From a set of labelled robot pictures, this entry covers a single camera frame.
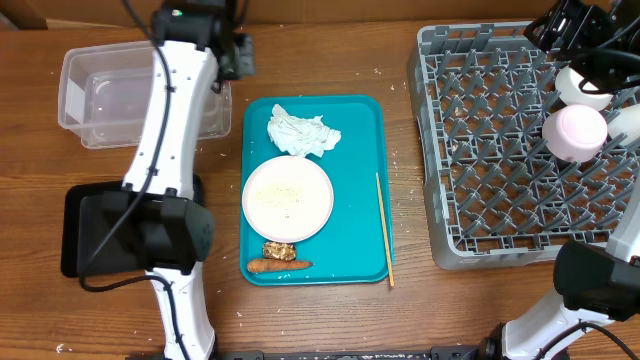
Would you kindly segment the white cup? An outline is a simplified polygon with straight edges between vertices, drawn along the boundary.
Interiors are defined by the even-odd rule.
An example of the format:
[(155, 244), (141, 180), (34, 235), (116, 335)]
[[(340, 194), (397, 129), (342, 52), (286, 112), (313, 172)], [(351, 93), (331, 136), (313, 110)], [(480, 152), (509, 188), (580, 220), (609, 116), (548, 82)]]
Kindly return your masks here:
[(608, 134), (611, 139), (623, 134), (625, 138), (620, 142), (628, 146), (640, 136), (640, 105), (636, 104), (618, 111), (617, 116), (608, 123)]

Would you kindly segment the pink white bowl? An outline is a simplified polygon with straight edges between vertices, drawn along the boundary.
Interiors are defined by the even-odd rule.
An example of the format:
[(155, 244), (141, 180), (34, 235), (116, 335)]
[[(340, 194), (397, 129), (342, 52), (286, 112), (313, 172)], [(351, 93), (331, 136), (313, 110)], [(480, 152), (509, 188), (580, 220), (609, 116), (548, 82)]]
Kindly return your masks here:
[(548, 150), (567, 162), (582, 163), (593, 159), (607, 136), (604, 117), (586, 105), (568, 105), (552, 113), (542, 128)]

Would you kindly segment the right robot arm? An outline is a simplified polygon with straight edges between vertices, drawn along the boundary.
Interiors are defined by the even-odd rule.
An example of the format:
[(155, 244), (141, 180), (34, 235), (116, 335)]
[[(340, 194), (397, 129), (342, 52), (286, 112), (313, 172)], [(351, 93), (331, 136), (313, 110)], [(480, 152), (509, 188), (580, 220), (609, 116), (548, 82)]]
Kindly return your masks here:
[[(539, 50), (559, 49), (592, 83), (591, 94), (616, 94), (639, 84), (639, 4), (619, 0), (608, 11), (561, 0), (524, 30)], [(639, 192), (634, 190), (605, 247), (566, 242), (554, 265), (553, 289), (524, 315), (497, 326), (472, 359), (566, 358), (571, 343), (591, 330), (639, 312)]]

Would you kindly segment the white tissue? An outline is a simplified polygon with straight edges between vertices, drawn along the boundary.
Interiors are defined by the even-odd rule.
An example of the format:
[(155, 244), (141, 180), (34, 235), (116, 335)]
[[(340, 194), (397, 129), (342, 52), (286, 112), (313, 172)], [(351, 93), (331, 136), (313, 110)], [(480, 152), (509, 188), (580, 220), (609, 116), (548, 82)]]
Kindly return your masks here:
[(321, 158), (326, 151), (333, 150), (342, 138), (341, 132), (326, 126), (322, 118), (322, 115), (299, 118), (290, 115), (280, 104), (275, 104), (267, 124), (267, 133), (281, 152)]

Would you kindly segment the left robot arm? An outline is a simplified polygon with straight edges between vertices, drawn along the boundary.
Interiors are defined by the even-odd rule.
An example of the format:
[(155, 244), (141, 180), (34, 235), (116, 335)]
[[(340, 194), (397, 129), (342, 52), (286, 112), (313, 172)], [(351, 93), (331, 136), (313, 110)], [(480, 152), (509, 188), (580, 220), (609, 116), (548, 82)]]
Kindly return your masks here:
[[(120, 189), (99, 197), (108, 230), (78, 268), (79, 284), (88, 292), (152, 284), (166, 359), (215, 356), (203, 282), (214, 221), (194, 199), (194, 158), (208, 95), (255, 72), (251, 38), (236, 30), (245, 15), (234, 1), (165, 1), (141, 28), (154, 49), (142, 136)], [(115, 243), (134, 255), (142, 275), (88, 284), (98, 256)]]

